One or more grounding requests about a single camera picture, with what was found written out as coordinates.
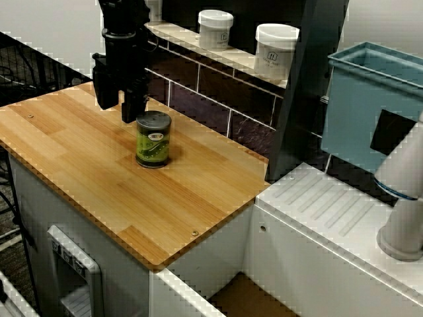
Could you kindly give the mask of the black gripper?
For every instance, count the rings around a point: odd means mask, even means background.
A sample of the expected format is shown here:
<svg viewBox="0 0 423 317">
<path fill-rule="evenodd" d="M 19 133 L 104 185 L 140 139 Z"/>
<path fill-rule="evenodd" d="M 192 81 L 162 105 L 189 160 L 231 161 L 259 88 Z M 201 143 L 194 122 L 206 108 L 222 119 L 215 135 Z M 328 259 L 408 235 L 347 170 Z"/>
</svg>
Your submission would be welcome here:
<svg viewBox="0 0 423 317">
<path fill-rule="evenodd" d="M 149 79 L 148 31 L 118 34 L 104 32 L 106 55 L 94 53 L 93 84 L 102 110 L 118 104 L 118 92 L 124 92 L 122 121 L 132 123 L 145 112 Z"/>
</svg>

